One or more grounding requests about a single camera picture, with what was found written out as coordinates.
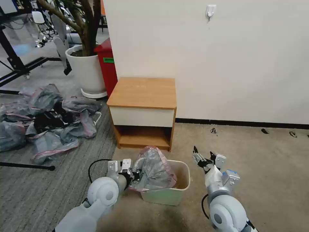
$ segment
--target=plastic bin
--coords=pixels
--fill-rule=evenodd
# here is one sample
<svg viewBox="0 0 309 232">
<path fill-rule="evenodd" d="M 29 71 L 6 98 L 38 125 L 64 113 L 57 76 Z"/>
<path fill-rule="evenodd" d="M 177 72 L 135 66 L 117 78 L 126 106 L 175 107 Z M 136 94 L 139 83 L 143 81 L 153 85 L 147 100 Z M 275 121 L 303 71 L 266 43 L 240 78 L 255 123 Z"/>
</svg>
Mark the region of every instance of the plastic bin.
<svg viewBox="0 0 309 232">
<path fill-rule="evenodd" d="M 142 199 L 147 202 L 177 206 L 181 202 L 183 192 L 190 186 L 190 170 L 186 163 L 167 160 L 177 176 L 173 188 L 142 192 Z"/>
<path fill-rule="evenodd" d="M 94 51 L 99 57 L 106 92 L 109 97 L 118 81 L 110 39 L 108 38 L 105 40 L 101 45 L 97 46 Z"/>
</svg>

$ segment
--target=white plastic bin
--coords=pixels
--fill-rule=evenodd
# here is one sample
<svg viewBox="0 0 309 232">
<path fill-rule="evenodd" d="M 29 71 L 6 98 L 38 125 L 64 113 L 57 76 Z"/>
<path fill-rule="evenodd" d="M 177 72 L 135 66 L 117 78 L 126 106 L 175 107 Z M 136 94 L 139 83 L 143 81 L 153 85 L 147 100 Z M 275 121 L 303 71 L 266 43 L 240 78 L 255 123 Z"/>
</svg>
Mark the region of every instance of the white plastic bin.
<svg viewBox="0 0 309 232">
<path fill-rule="evenodd" d="M 142 199 L 147 202 L 179 205 L 183 192 L 190 186 L 190 170 L 186 163 L 176 160 L 167 160 L 177 176 L 177 182 L 173 188 L 142 192 Z"/>
</svg>

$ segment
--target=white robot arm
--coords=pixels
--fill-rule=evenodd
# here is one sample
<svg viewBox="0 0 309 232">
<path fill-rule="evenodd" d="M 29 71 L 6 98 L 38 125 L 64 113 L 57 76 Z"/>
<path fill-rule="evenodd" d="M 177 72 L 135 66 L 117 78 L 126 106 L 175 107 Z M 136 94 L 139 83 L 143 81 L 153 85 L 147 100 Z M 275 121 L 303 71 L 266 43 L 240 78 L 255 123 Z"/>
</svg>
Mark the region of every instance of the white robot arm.
<svg viewBox="0 0 309 232">
<path fill-rule="evenodd" d="M 204 200 L 207 198 L 213 227 L 220 232 L 257 232 L 242 204 L 232 196 L 232 190 L 240 180 L 239 175 L 232 170 L 220 171 L 225 156 L 211 152 L 210 159 L 205 159 L 194 146 L 192 157 L 205 172 L 207 194 L 202 200 L 202 210 L 209 219 L 204 210 Z"/>
<path fill-rule="evenodd" d="M 131 159 L 122 162 L 109 161 L 107 177 L 100 177 L 91 183 L 87 200 L 71 209 L 54 229 L 55 232 L 95 232 L 97 220 L 111 211 L 119 194 L 134 180 L 130 171 Z"/>
</svg>

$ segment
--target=wooden nightstand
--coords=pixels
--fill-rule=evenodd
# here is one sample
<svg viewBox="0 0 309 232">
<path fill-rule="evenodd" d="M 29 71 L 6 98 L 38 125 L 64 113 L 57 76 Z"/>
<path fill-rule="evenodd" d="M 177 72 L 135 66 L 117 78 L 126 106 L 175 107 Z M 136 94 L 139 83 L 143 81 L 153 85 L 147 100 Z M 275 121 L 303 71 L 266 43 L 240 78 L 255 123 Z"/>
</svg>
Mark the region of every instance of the wooden nightstand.
<svg viewBox="0 0 309 232">
<path fill-rule="evenodd" d="M 154 145 L 171 150 L 177 108 L 175 79 L 121 78 L 107 105 L 118 148 Z"/>
</svg>

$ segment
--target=debris on floor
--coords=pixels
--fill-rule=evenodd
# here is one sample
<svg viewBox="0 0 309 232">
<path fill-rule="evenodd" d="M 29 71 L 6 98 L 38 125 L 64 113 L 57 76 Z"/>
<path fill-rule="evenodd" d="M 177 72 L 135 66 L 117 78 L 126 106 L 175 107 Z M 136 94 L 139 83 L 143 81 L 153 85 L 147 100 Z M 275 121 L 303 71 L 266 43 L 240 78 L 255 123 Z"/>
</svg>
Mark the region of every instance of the debris on floor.
<svg viewBox="0 0 309 232">
<path fill-rule="evenodd" d="M 19 96 L 16 102 L 0 105 L 0 152 L 30 142 L 34 145 L 32 161 L 41 164 L 51 155 L 79 146 L 79 138 L 96 135 L 92 117 L 101 115 L 100 102 L 63 98 L 54 84 L 23 88 Z"/>
<path fill-rule="evenodd" d="M 294 138 L 297 138 L 297 135 L 296 135 L 295 132 L 293 132 L 293 131 L 290 131 L 290 135 L 291 135 L 292 137 L 294 137 Z"/>
<path fill-rule="evenodd" d="M 210 131 L 212 134 L 216 134 L 216 129 L 215 128 L 212 128 L 211 131 Z"/>
<path fill-rule="evenodd" d="M 265 128 L 261 129 L 261 131 L 262 131 L 264 134 L 269 134 L 269 132 L 268 132 Z"/>
</svg>

